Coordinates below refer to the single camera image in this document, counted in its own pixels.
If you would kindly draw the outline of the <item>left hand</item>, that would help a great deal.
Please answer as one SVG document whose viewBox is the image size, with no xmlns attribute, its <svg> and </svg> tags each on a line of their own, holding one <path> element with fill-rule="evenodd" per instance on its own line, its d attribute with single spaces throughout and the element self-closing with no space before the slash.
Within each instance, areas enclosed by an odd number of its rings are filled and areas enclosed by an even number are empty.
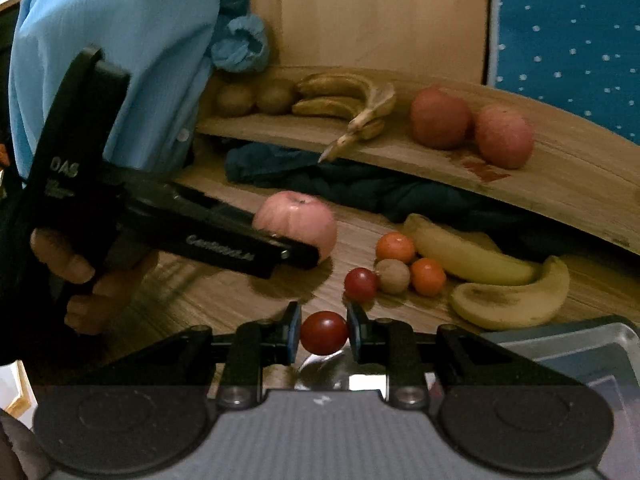
<svg viewBox="0 0 640 480">
<path fill-rule="evenodd" d="M 96 269 L 54 233 L 34 229 L 30 247 L 36 258 L 57 278 L 74 286 L 89 288 L 73 292 L 66 304 L 64 322 L 76 333 L 96 335 L 130 304 L 144 278 L 156 268 L 160 254 L 151 252 L 133 266 L 96 275 Z"/>
</svg>

